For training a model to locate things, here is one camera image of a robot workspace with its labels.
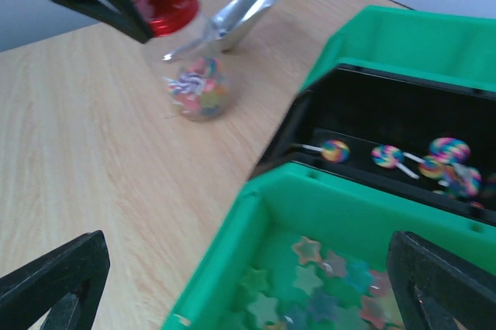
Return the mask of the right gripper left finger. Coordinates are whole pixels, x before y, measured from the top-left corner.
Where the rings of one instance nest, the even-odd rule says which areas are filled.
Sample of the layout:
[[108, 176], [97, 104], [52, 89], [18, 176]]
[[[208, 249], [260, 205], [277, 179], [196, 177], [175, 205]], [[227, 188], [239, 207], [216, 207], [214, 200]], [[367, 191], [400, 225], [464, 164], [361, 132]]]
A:
[[1, 278], [1, 328], [90, 329], [110, 269], [103, 231], [87, 232]]

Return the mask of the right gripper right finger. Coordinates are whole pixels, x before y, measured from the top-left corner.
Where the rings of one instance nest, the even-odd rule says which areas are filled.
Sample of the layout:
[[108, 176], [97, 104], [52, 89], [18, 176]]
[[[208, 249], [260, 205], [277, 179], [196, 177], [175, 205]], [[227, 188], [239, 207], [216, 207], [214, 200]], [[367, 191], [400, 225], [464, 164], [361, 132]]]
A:
[[495, 328], [495, 275], [421, 236], [393, 233], [387, 273], [406, 329]]

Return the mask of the red jar lid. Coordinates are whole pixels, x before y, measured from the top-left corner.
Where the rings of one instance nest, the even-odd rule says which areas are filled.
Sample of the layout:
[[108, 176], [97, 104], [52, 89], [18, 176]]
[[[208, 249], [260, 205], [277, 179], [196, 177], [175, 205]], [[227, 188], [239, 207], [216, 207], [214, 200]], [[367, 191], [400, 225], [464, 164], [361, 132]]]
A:
[[155, 37], [183, 29], [200, 12], [198, 0], [133, 0], [133, 4]]

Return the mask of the silver metal scoop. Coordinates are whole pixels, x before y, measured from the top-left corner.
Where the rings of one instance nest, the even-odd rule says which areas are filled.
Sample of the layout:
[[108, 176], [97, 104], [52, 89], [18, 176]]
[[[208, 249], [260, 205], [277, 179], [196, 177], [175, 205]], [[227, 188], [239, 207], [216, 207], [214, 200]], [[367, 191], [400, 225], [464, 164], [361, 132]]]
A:
[[177, 33], [153, 41], [147, 51], [161, 64], [179, 64], [231, 50], [277, 1], [231, 0], [212, 17], [199, 11]]

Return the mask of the clear glass jar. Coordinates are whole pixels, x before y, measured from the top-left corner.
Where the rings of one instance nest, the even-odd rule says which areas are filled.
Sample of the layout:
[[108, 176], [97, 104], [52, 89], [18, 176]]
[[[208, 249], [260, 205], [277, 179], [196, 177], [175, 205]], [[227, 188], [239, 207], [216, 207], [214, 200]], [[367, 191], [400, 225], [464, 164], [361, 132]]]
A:
[[177, 32], [143, 46], [144, 59], [171, 104], [192, 121], [213, 119], [232, 101], [234, 82], [215, 41], [212, 20], [198, 13]]

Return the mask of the green bin with gummy candies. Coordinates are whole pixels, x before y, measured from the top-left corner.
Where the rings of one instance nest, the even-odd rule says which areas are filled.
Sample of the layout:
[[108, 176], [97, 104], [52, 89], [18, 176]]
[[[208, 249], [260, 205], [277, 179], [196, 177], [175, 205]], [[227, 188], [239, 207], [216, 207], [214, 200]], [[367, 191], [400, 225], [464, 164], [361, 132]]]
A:
[[393, 234], [414, 232], [495, 271], [488, 210], [468, 216], [286, 163], [248, 181], [165, 329], [405, 329], [391, 288]]

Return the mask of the black bin with swirl lollipops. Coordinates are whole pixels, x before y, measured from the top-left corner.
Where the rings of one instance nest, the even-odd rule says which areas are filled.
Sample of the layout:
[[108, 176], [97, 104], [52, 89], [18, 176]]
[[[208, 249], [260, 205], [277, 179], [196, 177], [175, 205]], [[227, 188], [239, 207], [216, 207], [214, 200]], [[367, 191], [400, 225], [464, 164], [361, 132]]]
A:
[[[481, 175], [479, 193], [460, 197], [427, 177], [379, 167], [374, 147], [391, 145], [416, 157], [442, 137], [470, 148], [467, 166]], [[376, 188], [488, 225], [495, 223], [495, 94], [340, 64], [303, 88], [253, 168], [259, 176], [288, 162]]]

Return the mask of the green bin with lollipops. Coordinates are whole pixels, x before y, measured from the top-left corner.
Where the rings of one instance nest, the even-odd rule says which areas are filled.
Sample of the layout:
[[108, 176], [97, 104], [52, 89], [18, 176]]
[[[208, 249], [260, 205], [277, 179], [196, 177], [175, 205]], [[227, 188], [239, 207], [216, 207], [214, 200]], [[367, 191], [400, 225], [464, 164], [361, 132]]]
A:
[[328, 39], [302, 87], [350, 64], [495, 90], [495, 21], [370, 5]]

